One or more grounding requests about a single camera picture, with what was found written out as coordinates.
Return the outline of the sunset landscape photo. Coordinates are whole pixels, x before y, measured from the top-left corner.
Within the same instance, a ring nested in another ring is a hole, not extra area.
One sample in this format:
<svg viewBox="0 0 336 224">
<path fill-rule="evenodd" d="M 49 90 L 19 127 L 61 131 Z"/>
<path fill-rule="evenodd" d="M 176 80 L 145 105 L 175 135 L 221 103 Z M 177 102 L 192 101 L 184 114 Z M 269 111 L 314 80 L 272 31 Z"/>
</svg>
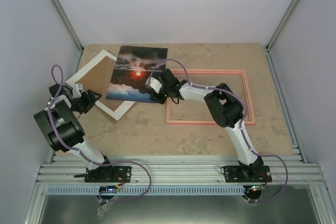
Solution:
<svg viewBox="0 0 336 224">
<path fill-rule="evenodd" d="M 167 52 L 167 48 L 121 46 L 106 99 L 154 103 L 145 83 L 152 70 L 156 76 L 165 69 L 165 64 L 155 65 L 167 58 Z"/>
</svg>

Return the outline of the pink picture frame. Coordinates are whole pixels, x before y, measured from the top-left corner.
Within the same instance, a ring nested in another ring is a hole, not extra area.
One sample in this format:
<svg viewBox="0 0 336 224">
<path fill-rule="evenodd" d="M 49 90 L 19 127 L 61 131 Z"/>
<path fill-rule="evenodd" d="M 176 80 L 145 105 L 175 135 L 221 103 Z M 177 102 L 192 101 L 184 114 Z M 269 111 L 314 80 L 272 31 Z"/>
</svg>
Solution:
<svg viewBox="0 0 336 224">
<path fill-rule="evenodd" d="M 248 120 L 245 119 L 245 125 L 255 125 L 256 118 L 254 114 L 253 104 L 251 100 L 246 71 L 242 69 L 187 69 L 187 74 L 232 74 L 240 75 L 244 88 L 244 94 L 247 105 Z M 166 123 L 170 125 L 215 125 L 213 120 L 173 120 L 172 119 L 172 101 L 166 102 Z"/>
</svg>

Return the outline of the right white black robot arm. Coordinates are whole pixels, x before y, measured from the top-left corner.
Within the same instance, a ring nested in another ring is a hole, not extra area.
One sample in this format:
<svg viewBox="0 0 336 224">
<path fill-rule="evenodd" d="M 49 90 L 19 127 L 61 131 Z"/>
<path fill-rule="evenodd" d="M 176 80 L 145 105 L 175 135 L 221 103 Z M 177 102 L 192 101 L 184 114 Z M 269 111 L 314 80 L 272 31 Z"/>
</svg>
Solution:
<svg viewBox="0 0 336 224">
<path fill-rule="evenodd" d="M 227 131 L 234 144 L 242 178 L 252 182 L 259 177 L 264 163 L 245 127 L 245 105 L 227 84 L 203 86 L 189 79 L 179 81 L 170 69 L 165 69 L 156 75 L 150 74 L 145 86 L 149 89 L 151 100 L 160 104 L 168 98 L 205 103 L 214 122 Z"/>
</svg>

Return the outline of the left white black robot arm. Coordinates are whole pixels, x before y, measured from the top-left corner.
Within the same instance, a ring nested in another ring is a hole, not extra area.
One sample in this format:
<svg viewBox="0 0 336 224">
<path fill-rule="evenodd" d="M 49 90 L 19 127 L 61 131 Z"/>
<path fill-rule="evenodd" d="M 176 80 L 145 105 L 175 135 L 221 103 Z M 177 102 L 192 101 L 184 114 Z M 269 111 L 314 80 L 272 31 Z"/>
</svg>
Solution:
<svg viewBox="0 0 336 224">
<path fill-rule="evenodd" d="M 34 120 L 48 145 L 54 151 L 69 152 L 82 159 L 87 173 L 97 172 L 104 182 L 114 178 L 115 169 L 106 156 L 91 147 L 85 140 L 85 131 L 75 112 L 88 113 L 101 94 L 92 90 L 85 91 L 81 84 L 74 88 L 54 84 L 49 87 L 51 98 L 45 109 L 34 114 Z"/>
</svg>

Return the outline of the white mat brown backing board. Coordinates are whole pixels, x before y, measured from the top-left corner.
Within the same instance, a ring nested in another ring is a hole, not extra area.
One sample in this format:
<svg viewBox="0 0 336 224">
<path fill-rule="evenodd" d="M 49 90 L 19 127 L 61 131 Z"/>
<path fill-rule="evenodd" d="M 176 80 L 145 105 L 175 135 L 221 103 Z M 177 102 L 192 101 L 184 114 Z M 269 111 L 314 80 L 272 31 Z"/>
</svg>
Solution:
<svg viewBox="0 0 336 224">
<path fill-rule="evenodd" d="M 85 91 L 92 90 L 101 94 L 102 97 L 96 102 L 95 108 L 112 123 L 117 123 L 135 104 L 134 101 L 107 99 L 116 60 L 116 56 L 102 50 L 66 81 L 66 84 L 72 88 L 79 83 Z"/>
</svg>

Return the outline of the left circuit board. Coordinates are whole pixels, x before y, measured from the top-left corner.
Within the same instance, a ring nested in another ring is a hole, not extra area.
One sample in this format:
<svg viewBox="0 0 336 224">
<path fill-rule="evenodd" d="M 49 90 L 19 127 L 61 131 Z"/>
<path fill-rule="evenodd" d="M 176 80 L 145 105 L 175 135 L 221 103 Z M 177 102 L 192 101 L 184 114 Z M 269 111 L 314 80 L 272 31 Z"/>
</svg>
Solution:
<svg viewBox="0 0 336 224">
<path fill-rule="evenodd" d="M 98 192 L 100 194 L 117 194 L 122 190 L 122 185 L 112 185 L 112 186 L 100 186 Z"/>
</svg>

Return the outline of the circuit board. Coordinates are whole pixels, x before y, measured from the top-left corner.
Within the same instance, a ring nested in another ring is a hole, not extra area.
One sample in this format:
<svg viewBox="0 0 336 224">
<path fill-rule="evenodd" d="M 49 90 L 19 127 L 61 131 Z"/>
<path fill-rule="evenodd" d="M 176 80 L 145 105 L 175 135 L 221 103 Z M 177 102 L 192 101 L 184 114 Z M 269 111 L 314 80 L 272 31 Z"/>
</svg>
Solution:
<svg viewBox="0 0 336 224">
<path fill-rule="evenodd" d="M 265 189 L 265 184 L 261 184 L 261 185 L 250 185 L 250 186 L 247 186 L 247 191 L 260 191 L 260 190 L 263 190 Z"/>
<path fill-rule="evenodd" d="M 100 194 L 117 194 L 122 190 L 122 185 L 112 185 L 112 186 L 100 186 L 98 192 Z"/>
</svg>

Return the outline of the right circuit board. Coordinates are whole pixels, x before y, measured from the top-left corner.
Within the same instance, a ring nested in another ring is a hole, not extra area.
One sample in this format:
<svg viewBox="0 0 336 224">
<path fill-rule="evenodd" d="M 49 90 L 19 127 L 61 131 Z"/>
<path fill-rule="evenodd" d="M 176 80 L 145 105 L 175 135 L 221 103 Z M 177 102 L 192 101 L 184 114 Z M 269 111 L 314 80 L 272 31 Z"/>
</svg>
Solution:
<svg viewBox="0 0 336 224">
<path fill-rule="evenodd" d="M 250 185 L 250 186 L 247 186 L 247 191 L 260 191 L 260 190 L 263 190 L 265 189 L 265 184 L 261 184 L 261 185 Z"/>
</svg>

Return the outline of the left aluminium corner post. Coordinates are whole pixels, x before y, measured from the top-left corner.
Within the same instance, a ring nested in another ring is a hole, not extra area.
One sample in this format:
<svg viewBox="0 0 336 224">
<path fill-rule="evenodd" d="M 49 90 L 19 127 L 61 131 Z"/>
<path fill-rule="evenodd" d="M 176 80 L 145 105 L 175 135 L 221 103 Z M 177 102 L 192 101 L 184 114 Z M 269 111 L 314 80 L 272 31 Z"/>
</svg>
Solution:
<svg viewBox="0 0 336 224">
<path fill-rule="evenodd" d="M 74 42 L 74 44 L 76 45 L 77 49 L 79 50 L 79 52 L 82 54 L 83 53 L 83 45 L 80 42 L 74 28 L 73 25 L 71 24 L 65 10 L 62 7 L 62 4 L 59 0 L 51 0 L 54 8 L 56 9 L 57 14 L 59 15 L 61 21 L 63 22 L 68 34 L 70 35 L 72 41 Z"/>
</svg>

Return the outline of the aluminium corner post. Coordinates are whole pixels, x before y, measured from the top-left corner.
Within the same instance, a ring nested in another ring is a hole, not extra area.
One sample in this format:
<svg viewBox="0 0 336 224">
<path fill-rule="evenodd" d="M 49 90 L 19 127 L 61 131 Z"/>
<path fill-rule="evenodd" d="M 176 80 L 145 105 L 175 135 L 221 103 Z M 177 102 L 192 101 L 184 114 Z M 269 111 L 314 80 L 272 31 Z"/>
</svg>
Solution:
<svg viewBox="0 0 336 224">
<path fill-rule="evenodd" d="M 62 4 L 59 0 L 51 0 L 54 8 L 56 9 L 57 14 L 59 15 L 61 21 L 63 22 L 68 34 L 70 35 L 72 41 L 74 42 L 74 44 L 76 45 L 77 49 L 79 50 L 79 52 L 82 54 L 83 53 L 83 45 L 80 42 L 74 28 L 73 25 L 71 24 L 65 10 L 62 7 Z"/>
<path fill-rule="evenodd" d="M 294 14 L 296 8 L 298 7 L 301 0 L 291 0 L 288 8 L 286 9 L 284 15 L 282 16 L 276 30 L 274 31 L 272 37 L 269 40 L 269 43 L 265 46 L 265 50 L 267 53 L 271 52 L 272 47 L 275 45 L 278 37 L 280 36 L 281 32 L 287 25 L 289 19 Z"/>
</svg>

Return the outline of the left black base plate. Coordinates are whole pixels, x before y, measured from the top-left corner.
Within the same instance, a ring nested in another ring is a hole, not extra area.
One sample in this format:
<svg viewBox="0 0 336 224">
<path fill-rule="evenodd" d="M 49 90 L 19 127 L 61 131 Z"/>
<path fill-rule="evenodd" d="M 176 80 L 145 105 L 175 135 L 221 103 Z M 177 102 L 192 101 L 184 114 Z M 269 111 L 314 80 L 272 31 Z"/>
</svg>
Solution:
<svg viewBox="0 0 336 224">
<path fill-rule="evenodd" d="M 88 170 L 85 174 L 86 183 L 128 183 L 131 178 L 131 166 L 99 166 Z"/>
</svg>

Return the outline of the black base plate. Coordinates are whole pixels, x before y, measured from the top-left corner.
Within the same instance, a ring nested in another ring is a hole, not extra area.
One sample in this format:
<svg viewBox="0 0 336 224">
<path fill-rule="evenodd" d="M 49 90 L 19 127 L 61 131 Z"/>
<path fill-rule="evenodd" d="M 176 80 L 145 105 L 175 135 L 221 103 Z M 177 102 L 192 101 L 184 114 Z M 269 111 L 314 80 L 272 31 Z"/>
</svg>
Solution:
<svg viewBox="0 0 336 224">
<path fill-rule="evenodd" d="M 272 182 L 269 166 L 263 166 L 252 178 L 246 178 L 240 166 L 222 166 L 221 173 L 227 183 L 266 183 Z"/>
<path fill-rule="evenodd" d="M 85 174 L 86 183 L 128 183 L 131 178 L 131 166 L 99 166 L 88 170 Z"/>
</svg>

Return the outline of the aluminium rail platform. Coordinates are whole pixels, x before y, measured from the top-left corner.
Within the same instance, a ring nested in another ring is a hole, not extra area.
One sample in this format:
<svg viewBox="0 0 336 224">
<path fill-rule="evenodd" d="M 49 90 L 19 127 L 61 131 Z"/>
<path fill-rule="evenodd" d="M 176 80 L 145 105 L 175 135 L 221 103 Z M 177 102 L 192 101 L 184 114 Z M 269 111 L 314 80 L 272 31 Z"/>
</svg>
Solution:
<svg viewBox="0 0 336 224">
<path fill-rule="evenodd" d="M 238 163 L 235 156 L 220 155 L 111 156 L 110 160 L 123 165 L 136 162 L 131 173 L 133 185 L 147 185 L 149 181 L 153 185 L 223 185 L 225 178 L 220 168 Z M 281 159 L 266 157 L 264 163 L 270 168 L 274 185 L 325 182 L 320 166 L 305 163 L 299 154 L 285 155 Z M 82 185 L 84 180 L 77 175 L 85 169 L 84 162 L 75 156 L 54 156 L 51 163 L 40 166 L 36 183 Z"/>
</svg>

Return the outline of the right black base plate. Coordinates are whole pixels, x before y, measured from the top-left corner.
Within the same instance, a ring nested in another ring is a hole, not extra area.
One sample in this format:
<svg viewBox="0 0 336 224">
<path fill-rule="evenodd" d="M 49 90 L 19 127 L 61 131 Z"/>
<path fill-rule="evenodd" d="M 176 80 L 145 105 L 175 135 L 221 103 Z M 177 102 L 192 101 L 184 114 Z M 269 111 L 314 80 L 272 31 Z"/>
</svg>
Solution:
<svg viewBox="0 0 336 224">
<path fill-rule="evenodd" d="M 272 182 L 269 166 L 263 166 L 252 178 L 246 178 L 240 166 L 222 166 L 221 173 L 227 183 L 266 183 Z"/>
</svg>

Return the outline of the right aluminium corner post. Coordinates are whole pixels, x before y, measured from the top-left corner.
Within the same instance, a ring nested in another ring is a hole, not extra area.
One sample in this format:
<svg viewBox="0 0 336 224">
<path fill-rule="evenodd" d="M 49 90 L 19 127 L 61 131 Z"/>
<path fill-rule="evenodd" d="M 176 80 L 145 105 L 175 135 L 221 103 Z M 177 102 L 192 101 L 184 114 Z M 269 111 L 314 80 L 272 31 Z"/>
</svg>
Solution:
<svg viewBox="0 0 336 224">
<path fill-rule="evenodd" d="M 288 8 L 286 9 L 284 15 L 282 16 L 276 30 L 274 31 L 272 37 L 269 40 L 269 43 L 265 46 L 265 50 L 267 53 L 271 52 L 272 47 L 275 45 L 278 37 L 280 36 L 281 32 L 287 25 L 289 19 L 294 14 L 296 8 L 298 7 L 301 0 L 291 0 Z"/>
</svg>

